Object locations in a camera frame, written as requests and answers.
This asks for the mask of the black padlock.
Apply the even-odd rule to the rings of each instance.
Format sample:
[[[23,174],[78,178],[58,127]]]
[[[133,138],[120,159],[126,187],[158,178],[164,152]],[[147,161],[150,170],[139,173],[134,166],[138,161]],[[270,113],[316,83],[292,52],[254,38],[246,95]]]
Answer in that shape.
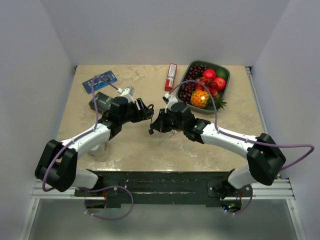
[[[147,119],[152,120],[152,117],[154,115],[154,104],[150,104],[147,106],[146,115],[147,115]]]

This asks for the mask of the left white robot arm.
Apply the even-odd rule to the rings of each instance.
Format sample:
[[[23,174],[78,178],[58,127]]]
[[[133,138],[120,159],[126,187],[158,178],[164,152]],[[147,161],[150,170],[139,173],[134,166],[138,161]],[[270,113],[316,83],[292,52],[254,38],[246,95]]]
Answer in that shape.
[[[104,184],[97,174],[77,168],[78,159],[93,148],[114,138],[128,122],[138,123],[154,115],[154,106],[146,106],[141,98],[129,102],[118,96],[110,103],[97,125],[70,139],[50,140],[44,147],[34,175],[43,185],[64,192],[71,187],[86,189],[92,196],[99,196]]]

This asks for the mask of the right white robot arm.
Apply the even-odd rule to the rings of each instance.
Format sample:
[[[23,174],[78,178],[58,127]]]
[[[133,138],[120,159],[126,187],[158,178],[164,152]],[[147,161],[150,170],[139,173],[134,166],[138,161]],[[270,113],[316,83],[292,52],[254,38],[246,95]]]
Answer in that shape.
[[[183,102],[175,103],[169,109],[160,109],[158,117],[150,124],[149,133],[172,130],[183,132],[190,141],[214,145],[247,160],[247,166],[231,170],[222,183],[214,186],[217,192],[230,197],[253,183],[272,185],[286,162],[270,135],[245,135],[217,127],[208,120],[196,118]]]

